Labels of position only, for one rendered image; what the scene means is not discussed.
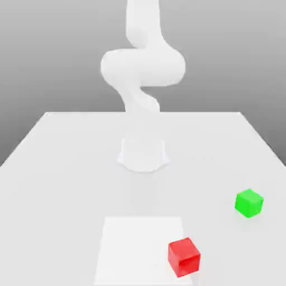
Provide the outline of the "small green cube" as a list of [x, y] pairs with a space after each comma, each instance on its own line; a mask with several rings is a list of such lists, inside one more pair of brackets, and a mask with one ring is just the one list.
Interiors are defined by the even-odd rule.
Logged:
[[264, 198], [252, 189], [244, 190], [236, 195], [235, 209], [246, 218], [251, 218], [261, 212]]

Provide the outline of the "small red cube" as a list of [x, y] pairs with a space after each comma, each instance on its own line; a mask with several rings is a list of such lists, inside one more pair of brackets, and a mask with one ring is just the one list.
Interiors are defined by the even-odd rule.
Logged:
[[168, 262], [180, 278], [199, 270], [201, 253], [189, 237], [169, 243]]

